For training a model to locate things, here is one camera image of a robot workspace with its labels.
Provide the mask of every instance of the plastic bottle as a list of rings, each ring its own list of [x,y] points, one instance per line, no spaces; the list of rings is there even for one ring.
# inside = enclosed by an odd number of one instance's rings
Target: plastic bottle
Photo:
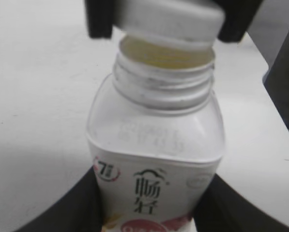
[[[223,13],[214,11],[221,20]],[[162,46],[163,37],[129,34],[87,127],[103,231],[189,231],[191,213],[225,150],[212,89],[213,42],[168,38]]]

